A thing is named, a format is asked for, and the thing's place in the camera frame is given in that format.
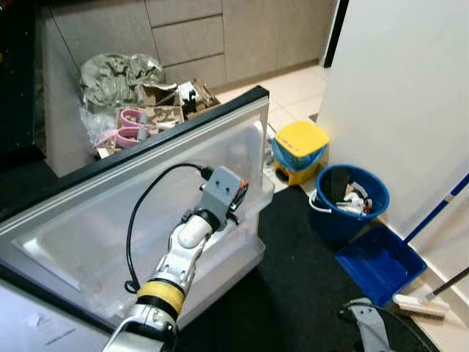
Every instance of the cabinet drawer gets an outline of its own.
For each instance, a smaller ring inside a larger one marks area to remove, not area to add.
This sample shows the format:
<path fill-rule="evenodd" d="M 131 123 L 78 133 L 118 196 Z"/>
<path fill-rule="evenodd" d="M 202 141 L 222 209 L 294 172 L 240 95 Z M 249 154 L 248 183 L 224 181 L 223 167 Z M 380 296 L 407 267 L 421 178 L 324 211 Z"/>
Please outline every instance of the cabinet drawer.
<path fill-rule="evenodd" d="M 225 57 L 217 55 L 184 64 L 165 67 L 166 82 L 182 83 L 199 78 L 210 88 L 225 83 Z"/>
<path fill-rule="evenodd" d="M 153 35 L 164 66 L 224 52 L 221 16 L 158 27 Z"/>
<path fill-rule="evenodd" d="M 221 14 L 221 0 L 147 0 L 152 26 Z"/>

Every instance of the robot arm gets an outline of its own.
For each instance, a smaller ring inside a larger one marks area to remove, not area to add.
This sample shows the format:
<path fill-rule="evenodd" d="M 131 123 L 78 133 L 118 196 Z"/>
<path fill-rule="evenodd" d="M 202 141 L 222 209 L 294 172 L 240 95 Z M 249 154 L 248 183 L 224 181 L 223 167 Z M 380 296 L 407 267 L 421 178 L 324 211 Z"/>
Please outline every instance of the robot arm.
<path fill-rule="evenodd" d="M 169 237 L 168 253 L 137 291 L 137 302 L 112 334 L 103 352 L 173 351 L 185 297 L 196 273 L 196 261 L 210 236 L 244 199 L 248 185 L 226 167 L 217 168 L 200 203 L 187 212 Z"/>

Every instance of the white wall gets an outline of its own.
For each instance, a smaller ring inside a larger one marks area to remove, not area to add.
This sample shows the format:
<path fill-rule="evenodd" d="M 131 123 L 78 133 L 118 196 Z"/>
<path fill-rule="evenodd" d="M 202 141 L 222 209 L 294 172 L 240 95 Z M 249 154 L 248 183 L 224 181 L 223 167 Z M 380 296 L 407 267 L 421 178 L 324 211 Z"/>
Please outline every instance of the white wall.
<path fill-rule="evenodd" d="M 354 0 L 318 124 L 329 163 L 362 166 L 391 192 L 402 237 L 469 172 L 463 0 Z"/>
<path fill-rule="evenodd" d="M 0 281 L 1 350 L 98 352 L 109 336 Z"/>

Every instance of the tile floor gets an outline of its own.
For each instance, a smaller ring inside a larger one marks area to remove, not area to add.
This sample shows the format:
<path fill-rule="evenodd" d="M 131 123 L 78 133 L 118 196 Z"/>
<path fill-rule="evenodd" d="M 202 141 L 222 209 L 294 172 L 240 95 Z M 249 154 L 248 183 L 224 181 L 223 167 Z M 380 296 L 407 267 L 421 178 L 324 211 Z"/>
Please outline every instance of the tile floor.
<path fill-rule="evenodd" d="M 328 70 L 320 66 L 311 66 L 223 92 L 217 95 L 217 98 L 221 103 L 226 103 L 257 84 L 264 87 L 270 92 L 267 121 L 274 131 L 278 131 L 294 121 L 307 120 L 313 123 L 309 116 L 319 112 L 328 78 Z M 272 166 L 266 166 L 264 174 L 275 185 L 275 192 L 287 187 L 286 183 L 276 177 Z M 314 184 L 315 179 L 311 179 L 301 187 L 309 195 L 314 189 Z"/>

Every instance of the blue bucket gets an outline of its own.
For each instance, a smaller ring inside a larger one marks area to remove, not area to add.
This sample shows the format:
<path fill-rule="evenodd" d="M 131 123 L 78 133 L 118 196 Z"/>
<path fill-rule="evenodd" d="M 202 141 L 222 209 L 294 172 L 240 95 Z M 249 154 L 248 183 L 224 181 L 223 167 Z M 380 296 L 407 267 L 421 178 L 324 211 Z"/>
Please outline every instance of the blue bucket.
<path fill-rule="evenodd" d="M 324 194 L 324 181 L 333 170 L 344 169 L 350 176 L 350 182 L 361 185 L 373 201 L 372 211 L 367 215 L 358 215 L 336 207 Z M 384 184 L 366 170 L 351 165 L 330 166 L 320 172 L 316 181 L 316 190 L 309 199 L 312 207 L 311 228 L 333 249 L 345 246 L 373 218 L 383 213 L 389 206 L 389 192 Z"/>

